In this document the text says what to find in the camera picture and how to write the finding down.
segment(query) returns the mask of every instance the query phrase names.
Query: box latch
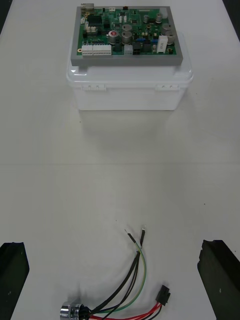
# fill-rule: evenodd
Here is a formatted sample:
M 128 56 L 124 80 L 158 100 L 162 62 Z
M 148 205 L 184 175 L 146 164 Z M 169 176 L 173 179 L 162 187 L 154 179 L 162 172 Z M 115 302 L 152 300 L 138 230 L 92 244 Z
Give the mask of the box latch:
M 178 91 L 178 84 L 158 84 L 155 87 L 156 91 Z
M 106 91 L 106 87 L 104 84 L 86 84 L 83 85 L 81 89 L 84 91 Z

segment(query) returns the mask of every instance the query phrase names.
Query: container lid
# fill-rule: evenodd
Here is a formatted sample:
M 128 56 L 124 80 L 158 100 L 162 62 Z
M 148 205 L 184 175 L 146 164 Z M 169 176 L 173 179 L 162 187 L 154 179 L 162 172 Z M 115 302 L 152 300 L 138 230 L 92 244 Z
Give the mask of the container lid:
M 181 32 L 177 33 L 183 55 L 179 66 L 91 66 L 74 67 L 68 57 L 67 80 L 70 86 L 105 85 L 107 88 L 153 88 L 158 84 L 187 86 L 193 79 L 192 65 Z

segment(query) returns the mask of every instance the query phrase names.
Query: gray frame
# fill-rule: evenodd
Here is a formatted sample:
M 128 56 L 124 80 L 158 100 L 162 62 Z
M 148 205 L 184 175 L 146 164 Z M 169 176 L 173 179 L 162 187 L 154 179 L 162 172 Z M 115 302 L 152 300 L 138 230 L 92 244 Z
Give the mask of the gray frame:
M 109 6 L 96 6 L 96 9 L 109 8 Z M 115 6 L 116 9 L 122 9 L 122 6 Z M 176 32 L 175 24 L 171 9 L 169 6 L 129 6 L 129 9 L 160 9 L 166 8 L 168 21 L 172 25 L 172 30 Z M 179 66 L 183 61 L 183 55 L 179 44 L 178 36 L 175 40 L 175 55 L 107 55 L 107 56 L 82 56 L 77 55 L 79 30 L 81 23 L 81 7 L 76 9 L 76 20 L 73 33 L 71 48 L 71 64 L 74 67 L 91 67 L 91 66 Z

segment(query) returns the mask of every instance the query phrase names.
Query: white plastic box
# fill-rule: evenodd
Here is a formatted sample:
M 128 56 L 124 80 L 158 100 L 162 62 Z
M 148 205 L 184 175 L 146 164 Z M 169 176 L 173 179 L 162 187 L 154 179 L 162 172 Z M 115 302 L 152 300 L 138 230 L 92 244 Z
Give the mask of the white plastic box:
M 178 33 L 180 66 L 74 67 L 68 57 L 67 80 L 79 110 L 175 110 L 193 80 L 188 49 Z

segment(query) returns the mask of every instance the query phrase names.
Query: white table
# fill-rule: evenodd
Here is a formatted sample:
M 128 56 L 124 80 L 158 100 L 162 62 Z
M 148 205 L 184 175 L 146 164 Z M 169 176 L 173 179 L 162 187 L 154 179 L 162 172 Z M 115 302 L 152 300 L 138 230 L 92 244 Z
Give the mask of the white table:
M 66 67 L 80 3 L 15 0 L 0 36 L 0 244 L 23 241 L 30 265 L 12 320 L 58 320 L 78 292 L 90 307 L 107 298 L 135 252 L 124 228 L 138 237 L 142 225 L 146 285 L 118 316 L 149 310 L 167 284 L 159 319 L 214 320 L 197 270 L 203 239 L 240 259 L 240 43 L 229 16 L 221 0 L 151 1 L 171 6 L 191 57 L 179 108 L 79 117 Z

